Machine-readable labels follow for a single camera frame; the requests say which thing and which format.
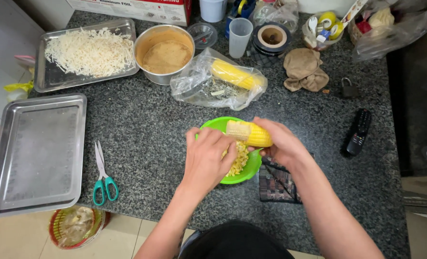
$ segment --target green colander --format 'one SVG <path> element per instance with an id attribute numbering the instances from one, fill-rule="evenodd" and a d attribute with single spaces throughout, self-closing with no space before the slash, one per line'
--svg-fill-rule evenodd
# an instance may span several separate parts
<path id="1" fill-rule="evenodd" d="M 234 117 L 219 117 L 213 120 L 209 120 L 206 123 L 204 123 L 203 127 L 209 127 L 212 129 L 221 130 L 222 132 L 226 132 L 226 124 L 229 120 L 234 121 L 243 121 L 238 118 Z M 241 171 L 241 174 L 235 175 L 235 176 L 229 176 L 229 177 L 223 177 L 220 183 L 224 184 L 234 184 L 243 182 L 245 180 L 251 179 L 260 169 L 261 166 L 261 156 L 259 154 L 259 150 L 255 150 L 253 152 L 250 152 L 248 154 L 248 160 L 247 164 L 244 166 L 243 170 Z"/>

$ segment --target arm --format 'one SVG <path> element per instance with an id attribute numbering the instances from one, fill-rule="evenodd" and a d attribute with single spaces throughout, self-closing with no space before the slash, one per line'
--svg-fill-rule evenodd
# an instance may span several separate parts
<path id="1" fill-rule="evenodd" d="M 237 157 L 235 140 L 219 130 L 192 128 L 186 134 L 186 144 L 183 180 L 134 259 L 172 258 L 194 210 L 207 193 L 220 183 Z M 228 154 L 222 158 L 226 149 Z"/>
<path id="2" fill-rule="evenodd" d="M 304 145 L 283 124 L 255 118 L 274 146 L 262 150 L 292 174 L 322 255 L 328 259 L 383 259 L 370 236 L 349 213 Z"/>

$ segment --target scissors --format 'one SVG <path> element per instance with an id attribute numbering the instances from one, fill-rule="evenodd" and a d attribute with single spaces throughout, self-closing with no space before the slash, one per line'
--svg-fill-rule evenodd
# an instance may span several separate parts
<path id="1" fill-rule="evenodd" d="M 103 151 L 101 151 L 100 141 L 95 141 L 95 156 L 97 159 L 98 171 L 100 171 L 100 177 L 98 178 L 98 181 L 95 183 L 95 187 L 94 187 L 94 203 L 97 206 L 101 206 L 105 203 L 105 199 L 106 199 L 104 189 L 106 189 L 106 193 L 108 195 L 109 200 L 115 200 L 118 198 L 119 189 L 118 189 L 118 186 L 116 185 L 116 183 L 114 182 L 114 180 L 105 173 L 105 161 L 103 160 Z M 104 186 L 103 186 L 103 182 L 101 181 L 101 178 L 105 179 L 105 185 Z M 116 189 L 116 196 L 114 196 L 114 198 L 111 198 L 111 195 L 109 194 L 109 187 L 108 186 L 110 184 L 112 184 L 114 186 L 114 188 Z M 97 201 L 95 199 L 97 191 L 99 189 L 101 189 L 101 203 L 97 203 Z"/>

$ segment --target corn cob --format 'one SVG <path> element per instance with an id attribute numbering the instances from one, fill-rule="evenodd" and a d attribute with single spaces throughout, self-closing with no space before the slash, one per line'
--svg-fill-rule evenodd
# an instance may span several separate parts
<path id="1" fill-rule="evenodd" d="M 226 134 L 244 141 L 248 146 L 271 147 L 273 145 L 268 131 L 252 122 L 229 120 L 226 124 Z"/>
<path id="2" fill-rule="evenodd" d="M 265 85 L 261 76 L 251 75 L 221 59 L 215 59 L 210 71 L 214 76 L 247 90 Z"/>

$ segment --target metal tray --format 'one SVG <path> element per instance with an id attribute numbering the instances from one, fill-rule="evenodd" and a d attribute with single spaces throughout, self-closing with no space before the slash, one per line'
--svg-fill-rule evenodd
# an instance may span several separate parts
<path id="1" fill-rule="evenodd" d="M 85 26 L 82 27 L 82 29 L 101 30 L 104 27 L 107 27 L 112 33 L 115 34 L 131 35 L 130 39 L 133 42 L 135 42 L 136 40 L 135 23 L 132 19 L 129 18 Z M 36 53 L 36 67 L 34 74 L 34 89 L 36 91 L 38 91 L 39 93 L 55 91 L 68 87 L 74 87 L 78 85 L 84 85 L 118 77 L 130 76 L 138 72 L 139 67 L 134 64 L 129 67 L 125 67 L 125 69 L 120 71 L 118 74 L 109 77 L 97 78 L 92 76 L 76 75 L 74 73 L 64 73 L 59 67 L 57 67 L 56 63 L 51 63 L 45 58 L 45 48 L 47 46 L 47 42 L 50 39 L 58 38 L 60 35 L 65 34 L 67 31 L 79 30 L 81 30 L 80 27 L 75 29 L 64 29 L 45 33 L 41 36 L 41 43 L 39 44 L 39 48 Z"/>
<path id="2" fill-rule="evenodd" d="M 66 208 L 81 194 L 83 94 L 17 100 L 0 126 L 0 217 Z"/>

